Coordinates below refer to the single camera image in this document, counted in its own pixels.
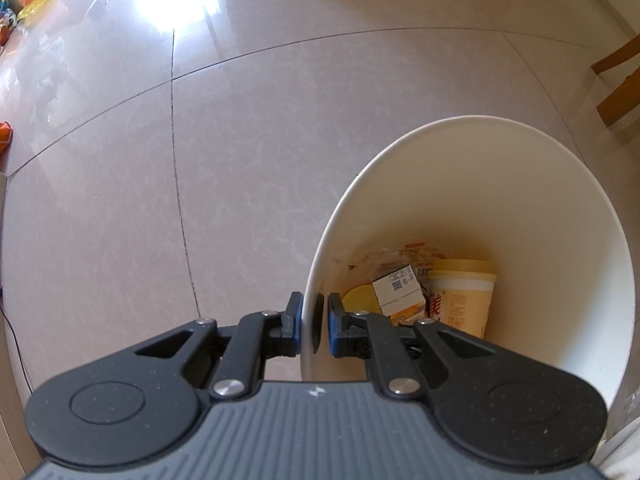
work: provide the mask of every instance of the white trash can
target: white trash can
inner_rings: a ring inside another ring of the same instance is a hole
[[[374,158],[335,208],[302,311],[302,378],[364,378],[362,362],[314,354],[313,302],[350,262],[424,240],[449,258],[491,260],[498,281],[485,339],[562,368],[611,406],[635,317],[634,275],[618,216],[580,160],[539,130],[465,116],[427,124]]]

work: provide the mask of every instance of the metal bolt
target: metal bolt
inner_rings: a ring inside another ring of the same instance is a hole
[[[395,394],[414,394],[420,389],[420,383],[409,377],[398,377],[391,379],[387,387]]]
[[[222,379],[213,385],[213,391],[222,397],[234,396],[244,392],[244,383],[238,379]]]

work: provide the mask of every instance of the wooden leg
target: wooden leg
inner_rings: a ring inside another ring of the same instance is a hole
[[[602,121],[611,126],[620,117],[640,105],[640,68],[632,73],[609,97],[598,105]]]
[[[628,61],[636,54],[640,54],[640,34],[628,43],[625,43],[613,54],[609,54],[607,57],[603,57],[600,61],[592,64],[591,68],[593,68],[593,71],[596,74],[599,74],[600,72],[609,70],[609,68],[613,68],[620,63]]]

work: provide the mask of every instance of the wire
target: wire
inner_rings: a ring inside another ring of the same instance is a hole
[[[6,314],[4,312],[4,303],[2,302],[2,287],[0,287],[0,312],[2,312],[2,317],[4,317],[4,320],[7,322],[7,324],[9,325],[9,328],[11,329],[11,333],[14,335],[15,349],[18,351],[18,359],[20,359],[20,367],[22,368],[22,374],[24,375],[24,381],[27,383],[27,388],[29,389],[29,393],[33,394],[33,390],[31,389],[31,384],[29,383],[29,378],[27,377],[27,370],[24,367],[24,360],[22,359],[22,352],[20,352],[20,345],[18,345],[18,338],[15,335],[15,330],[14,330],[13,325],[11,324],[11,321],[9,321],[9,318],[6,316]]]

